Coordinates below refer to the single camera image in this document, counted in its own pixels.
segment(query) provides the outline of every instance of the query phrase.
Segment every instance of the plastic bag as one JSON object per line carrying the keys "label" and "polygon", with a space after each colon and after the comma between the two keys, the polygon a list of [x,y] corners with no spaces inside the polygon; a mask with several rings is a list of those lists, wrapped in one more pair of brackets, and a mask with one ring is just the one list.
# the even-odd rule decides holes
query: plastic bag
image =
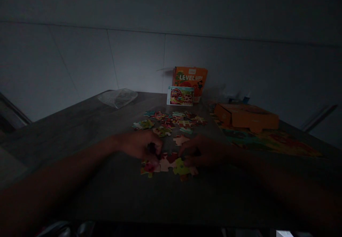
{"label": "plastic bag", "polygon": [[106,105],[120,109],[136,99],[137,96],[137,92],[124,88],[102,93],[97,96],[97,99]]}

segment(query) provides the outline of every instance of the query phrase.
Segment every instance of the person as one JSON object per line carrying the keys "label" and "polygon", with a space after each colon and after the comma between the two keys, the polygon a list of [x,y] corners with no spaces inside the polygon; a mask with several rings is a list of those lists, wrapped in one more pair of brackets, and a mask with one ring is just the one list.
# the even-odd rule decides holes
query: person
{"label": "person", "polygon": [[[115,152],[159,163],[147,145],[155,144],[156,155],[163,142],[152,131],[110,136],[74,155],[47,166],[0,193],[0,233],[21,236],[35,229],[56,206],[75,191],[100,164]],[[186,166],[230,163],[256,177],[260,184],[309,226],[314,236],[334,236],[341,231],[341,200],[315,183],[274,167],[238,147],[217,143],[198,135],[181,146],[187,151]]]}

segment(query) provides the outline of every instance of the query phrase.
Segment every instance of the barn illustration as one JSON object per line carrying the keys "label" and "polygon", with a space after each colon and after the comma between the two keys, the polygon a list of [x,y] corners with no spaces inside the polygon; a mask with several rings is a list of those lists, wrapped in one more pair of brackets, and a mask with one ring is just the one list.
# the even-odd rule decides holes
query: barn illustration
{"label": "barn illustration", "polygon": [[182,96],[182,92],[179,89],[172,89],[171,90],[171,97],[178,98]]}

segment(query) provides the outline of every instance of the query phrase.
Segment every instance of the white wall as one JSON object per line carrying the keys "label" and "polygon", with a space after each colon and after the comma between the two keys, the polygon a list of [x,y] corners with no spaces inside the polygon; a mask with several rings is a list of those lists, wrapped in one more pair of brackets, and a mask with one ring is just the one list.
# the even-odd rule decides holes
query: white wall
{"label": "white wall", "polygon": [[[0,92],[36,121],[116,88],[163,93],[169,70],[209,70],[205,88],[252,91],[250,103],[300,127],[323,105],[341,104],[341,50],[298,44],[130,31],[0,24]],[[341,147],[340,107],[313,131]]]}
{"label": "white wall", "polygon": [[0,20],[341,44],[341,0],[1,0]]}

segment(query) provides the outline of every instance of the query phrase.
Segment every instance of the puzzle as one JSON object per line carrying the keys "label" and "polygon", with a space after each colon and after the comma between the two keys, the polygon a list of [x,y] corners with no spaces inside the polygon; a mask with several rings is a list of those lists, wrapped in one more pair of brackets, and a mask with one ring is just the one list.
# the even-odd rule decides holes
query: puzzle
{"label": "puzzle", "polygon": [[180,128],[179,130],[187,134],[192,134],[193,132],[191,128]]}
{"label": "puzzle", "polygon": [[144,130],[144,129],[152,128],[153,126],[154,126],[153,121],[146,120],[146,121],[135,122],[133,123],[132,127],[134,128],[134,130]]}
{"label": "puzzle", "polygon": [[202,124],[203,126],[208,124],[208,122],[204,118],[202,118],[198,115],[195,117],[195,120],[198,124]]}
{"label": "puzzle", "polygon": [[140,169],[140,174],[149,174],[149,178],[153,176],[153,172],[155,170],[155,167],[148,161],[144,160],[141,162],[141,169]]}
{"label": "puzzle", "polygon": [[[148,119],[133,123],[133,128],[135,130],[152,128],[153,132],[159,137],[171,136],[172,129],[176,127],[175,124],[178,124],[180,131],[187,134],[193,133],[193,126],[204,126],[207,124],[207,121],[204,118],[191,112],[176,111],[172,114],[164,114],[160,111],[146,111],[144,116],[156,119],[161,123],[161,126],[152,128],[155,123]],[[173,140],[176,142],[176,146],[181,146],[184,142],[188,141],[189,138],[184,135],[177,135]],[[160,157],[161,160],[157,167],[153,166],[149,161],[143,161],[141,163],[140,174],[148,174],[148,177],[151,178],[154,172],[169,172],[169,169],[173,168],[174,174],[178,174],[182,182],[188,180],[189,174],[192,176],[198,175],[197,168],[184,166],[184,161],[178,157],[177,153],[172,153],[171,155],[163,153]]]}
{"label": "puzzle", "polygon": [[170,128],[165,128],[163,126],[160,126],[158,128],[153,128],[152,129],[154,133],[156,133],[159,137],[165,137],[165,136],[170,136],[172,130]]}
{"label": "puzzle", "polygon": [[147,117],[151,117],[155,114],[156,112],[155,111],[146,111],[144,116],[147,116]]}
{"label": "puzzle", "polygon": [[183,112],[173,112],[172,116],[184,117],[185,113],[183,113]]}
{"label": "puzzle", "polygon": [[185,120],[179,120],[178,121],[178,125],[179,127],[185,127],[185,128],[190,128],[190,122],[189,121],[185,121]]}
{"label": "puzzle", "polygon": [[175,175],[180,175],[181,181],[184,182],[188,180],[187,174],[190,174],[190,169],[186,166],[184,166],[184,161],[182,161],[182,158],[176,159],[176,167],[173,168],[173,172]]}
{"label": "puzzle", "polygon": [[197,116],[197,114],[193,114],[191,112],[185,112],[185,115],[189,120],[194,120],[195,117]]}
{"label": "puzzle", "polygon": [[182,143],[190,140],[190,138],[187,138],[183,135],[177,135],[173,140],[176,141],[176,146],[182,146]]}
{"label": "puzzle", "polygon": [[160,171],[161,172],[168,172],[169,168],[174,168],[176,167],[176,162],[175,162],[176,158],[174,153],[171,156],[168,156],[167,153],[163,153],[163,157],[160,160],[159,164],[160,164]]}

